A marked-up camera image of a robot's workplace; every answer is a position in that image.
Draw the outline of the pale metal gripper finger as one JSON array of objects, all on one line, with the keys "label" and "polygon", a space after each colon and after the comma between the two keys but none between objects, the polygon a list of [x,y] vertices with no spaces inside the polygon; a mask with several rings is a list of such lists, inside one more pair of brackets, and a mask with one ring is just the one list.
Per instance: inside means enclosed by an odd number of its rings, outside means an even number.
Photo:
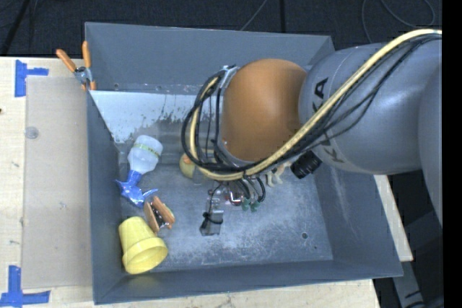
[{"label": "pale metal gripper finger", "polygon": [[206,207],[202,213],[203,221],[199,227],[199,231],[202,236],[212,236],[213,235],[213,226],[211,223],[211,210],[212,210],[212,200],[208,199],[206,202]]},{"label": "pale metal gripper finger", "polygon": [[224,210],[213,209],[210,213],[210,234],[216,235],[221,231],[221,227],[224,221]]}]

